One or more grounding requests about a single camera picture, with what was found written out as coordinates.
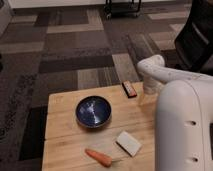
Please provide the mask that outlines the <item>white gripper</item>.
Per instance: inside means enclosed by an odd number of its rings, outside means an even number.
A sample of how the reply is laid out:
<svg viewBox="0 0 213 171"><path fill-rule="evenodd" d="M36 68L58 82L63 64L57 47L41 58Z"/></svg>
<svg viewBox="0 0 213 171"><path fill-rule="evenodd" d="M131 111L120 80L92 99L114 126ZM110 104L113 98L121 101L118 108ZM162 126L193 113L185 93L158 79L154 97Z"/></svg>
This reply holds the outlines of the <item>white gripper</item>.
<svg viewBox="0 0 213 171"><path fill-rule="evenodd" d="M144 80L143 89L145 94L156 94L159 93L163 89L164 85L152 78L148 78Z"/></svg>

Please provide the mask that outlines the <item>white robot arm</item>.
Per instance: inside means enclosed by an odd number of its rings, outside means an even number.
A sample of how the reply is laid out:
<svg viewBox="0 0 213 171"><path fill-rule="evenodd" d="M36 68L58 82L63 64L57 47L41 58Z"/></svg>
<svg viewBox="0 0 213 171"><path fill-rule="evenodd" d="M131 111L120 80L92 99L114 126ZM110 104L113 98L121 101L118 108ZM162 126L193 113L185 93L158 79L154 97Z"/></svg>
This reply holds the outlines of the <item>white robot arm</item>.
<svg viewBox="0 0 213 171"><path fill-rule="evenodd" d="M213 171L213 76L168 68L160 55L137 64L157 94L156 171Z"/></svg>

